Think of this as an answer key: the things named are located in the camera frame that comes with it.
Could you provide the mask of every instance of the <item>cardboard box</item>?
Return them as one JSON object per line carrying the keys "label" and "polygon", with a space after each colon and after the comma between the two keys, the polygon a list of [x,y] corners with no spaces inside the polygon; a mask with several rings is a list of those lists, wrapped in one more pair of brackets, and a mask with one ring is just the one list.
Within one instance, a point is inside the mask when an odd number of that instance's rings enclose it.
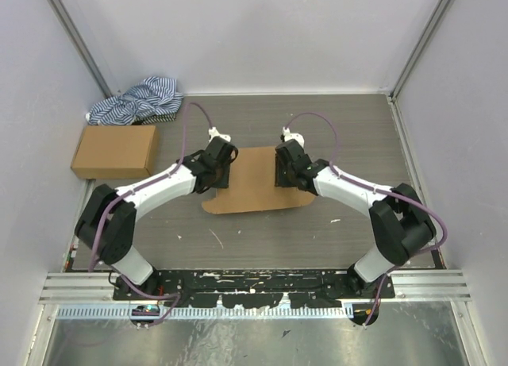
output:
{"label": "cardboard box", "polygon": [[158,144],[154,125],[88,125],[71,169],[84,179],[146,178],[153,174]]}

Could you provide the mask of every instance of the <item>gray wood-grain table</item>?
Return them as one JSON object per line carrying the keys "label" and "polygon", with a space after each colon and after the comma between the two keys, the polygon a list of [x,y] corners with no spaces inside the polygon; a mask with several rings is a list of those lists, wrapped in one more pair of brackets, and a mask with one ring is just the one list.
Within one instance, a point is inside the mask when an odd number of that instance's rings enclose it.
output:
{"label": "gray wood-grain table", "polygon": [[[201,103],[239,148],[277,145],[291,117],[305,111],[325,114],[340,137],[335,164],[374,183],[409,182],[391,111],[381,94],[203,96],[186,101]],[[156,171],[178,159],[182,125],[181,116],[159,124]],[[303,134],[313,160],[331,155],[333,134],[323,121],[303,116],[291,128]],[[196,108],[190,111],[187,132],[186,154],[206,147],[206,119]],[[134,181],[105,182],[118,187]],[[346,268],[374,244],[369,220],[331,199],[316,198],[291,210],[212,215],[201,201],[214,192],[177,198],[147,214],[136,226],[139,252],[156,268]],[[85,268],[89,256],[80,245],[73,268]],[[433,261],[425,254],[411,266],[430,267]]]}

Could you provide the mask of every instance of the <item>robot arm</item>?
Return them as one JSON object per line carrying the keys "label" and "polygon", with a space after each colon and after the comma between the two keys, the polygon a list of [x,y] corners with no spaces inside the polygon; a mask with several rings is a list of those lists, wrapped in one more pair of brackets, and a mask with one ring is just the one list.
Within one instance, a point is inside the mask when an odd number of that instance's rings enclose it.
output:
{"label": "robot arm", "polygon": [[106,220],[97,255],[143,292],[152,294],[160,283],[155,268],[133,247],[134,226],[146,213],[174,198],[223,185],[224,179],[229,176],[229,165],[238,153],[229,140],[229,136],[221,135],[215,129],[210,133],[206,149],[184,157],[173,174],[177,164],[148,179],[116,190],[107,185],[97,187],[78,220],[75,235],[92,248],[105,208],[119,195],[132,191],[115,206]]}
{"label": "robot arm", "polygon": [[[420,202],[416,191],[402,183],[392,188],[375,185],[335,167],[337,177],[328,161],[313,162],[299,141],[292,137],[275,149],[276,186],[297,187],[318,196],[332,198],[361,212],[371,220],[375,245],[348,270],[349,284],[361,291],[394,266],[404,265],[435,235],[430,216],[391,196],[377,191],[389,191]],[[368,185],[374,191],[357,186],[346,179]]]}

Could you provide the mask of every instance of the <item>cable clip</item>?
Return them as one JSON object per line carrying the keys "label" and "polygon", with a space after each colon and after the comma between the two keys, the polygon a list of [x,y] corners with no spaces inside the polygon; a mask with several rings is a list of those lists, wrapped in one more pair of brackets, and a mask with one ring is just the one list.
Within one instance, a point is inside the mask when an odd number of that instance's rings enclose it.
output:
{"label": "cable clip", "polygon": [[296,140],[300,144],[300,146],[303,148],[303,145],[305,144],[305,140],[303,139],[303,136],[300,133],[291,133],[289,128],[286,128],[283,126],[283,142],[288,142],[289,140]]}
{"label": "cable clip", "polygon": [[217,136],[219,136],[223,140],[231,142],[231,136],[229,134],[220,134],[219,131],[217,130],[217,127],[214,126],[210,129],[208,129],[208,137],[209,137],[208,142],[212,141],[213,138],[217,137]]}
{"label": "cable clip", "polygon": [[130,187],[129,186],[122,187],[121,189],[127,189],[127,191],[130,192],[130,194],[128,194],[127,197],[133,197],[134,195],[136,195],[136,188],[132,185]]}

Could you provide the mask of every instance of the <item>metal edge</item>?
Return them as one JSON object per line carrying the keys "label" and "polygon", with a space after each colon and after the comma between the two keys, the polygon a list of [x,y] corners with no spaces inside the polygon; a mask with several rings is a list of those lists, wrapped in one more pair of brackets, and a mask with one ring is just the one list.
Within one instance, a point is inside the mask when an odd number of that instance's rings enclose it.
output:
{"label": "metal edge", "polygon": [[436,7],[434,8],[429,21],[425,25],[425,28],[423,29],[423,33],[420,36],[420,39],[416,43],[416,46],[414,47],[413,51],[411,52],[411,55],[409,59],[406,62],[406,65],[404,66],[404,69],[401,72],[401,75],[398,77],[397,82],[395,83],[394,90],[391,93],[391,97],[393,99],[396,99],[404,87],[404,84],[406,83],[407,79],[410,77],[411,72],[413,71],[414,67],[416,66],[416,63],[420,59],[421,54],[427,47],[428,43],[430,42],[431,38],[433,37],[434,33],[436,32],[437,28],[439,27],[439,24],[441,23],[443,16],[445,15],[446,11],[452,4],[453,0],[439,0]]}
{"label": "metal edge", "polygon": [[[106,273],[85,272],[48,274],[40,304],[122,304],[113,300],[113,287]],[[394,271],[391,282],[394,299],[386,302],[409,301],[470,301],[471,296],[460,270],[402,269]],[[343,302],[371,302],[370,299],[340,299]]]}
{"label": "metal edge", "polygon": [[473,302],[454,301],[450,304],[469,364],[471,366],[487,366],[489,363],[471,318],[471,311],[468,309],[468,306],[473,304]]}
{"label": "metal edge", "polygon": [[186,92],[185,97],[202,97],[202,96],[313,96],[313,95],[372,95],[372,94],[384,94],[389,95],[388,91],[381,91],[379,89],[371,90],[340,90],[340,91],[251,91],[251,92]]}
{"label": "metal edge", "polygon": [[99,89],[104,94],[104,97],[108,98],[113,96],[113,93],[111,92],[110,87],[108,86],[106,80],[104,79],[101,70],[99,69],[97,63],[95,62],[94,57],[91,55],[90,50],[87,47],[87,44],[81,37],[81,34],[79,33],[78,29],[76,28],[70,14],[68,13],[64,4],[62,3],[62,0],[47,0],[47,1],[49,5],[52,7],[55,15],[60,20],[63,29],[67,33],[76,51],[83,59],[83,62],[87,66],[88,71],[90,71],[92,78],[94,79]]}
{"label": "metal edge", "polygon": [[[395,123],[395,130],[398,134],[398,139],[400,140],[401,148],[402,148],[402,156],[404,157],[404,161],[406,162],[406,169],[410,175],[410,181],[413,184],[416,192],[418,193],[418,197],[425,204],[428,205],[429,200],[425,196],[428,195],[425,183],[422,181],[420,177],[421,170],[418,167],[418,162],[414,159],[414,150],[413,145],[410,142],[409,136],[407,134],[406,124],[402,118],[402,113],[400,107],[398,105],[398,101],[391,96],[387,96],[388,106],[390,106],[391,114]],[[441,228],[439,225],[436,226],[437,235],[440,236],[442,234]],[[446,268],[445,260],[442,256],[441,251],[435,250],[431,252],[431,256],[433,258],[434,267],[437,269]]]}
{"label": "metal edge", "polygon": [[41,366],[46,357],[49,341],[55,325],[57,305],[41,306],[39,322],[36,325],[35,333],[30,344],[30,349],[25,358],[25,366]]}
{"label": "metal edge", "polygon": [[[78,208],[76,209],[75,221],[78,216],[83,211],[88,198],[90,197],[91,192],[94,189],[94,180],[88,179],[84,183],[83,190],[81,192],[81,198],[78,201]],[[72,235],[69,243],[67,244],[67,248],[70,248],[72,242],[75,240],[75,236]],[[65,253],[63,255],[63,263],[61,271],[63,272],[65,269],[65,264],[67,262],[67,255]],[[29,349],[26,353],[25,362],[26,366],[38,366],[41,365],[44,361],[45,352],[48,348],[49,339],[52,334],[53,326],[54,326],[54,317],[58,311],[58,306],[50,303],[39,303],[40,315],[39,320],[37,321],[34,329],[34,334],[32,336],[32,340],[30,341]]]}

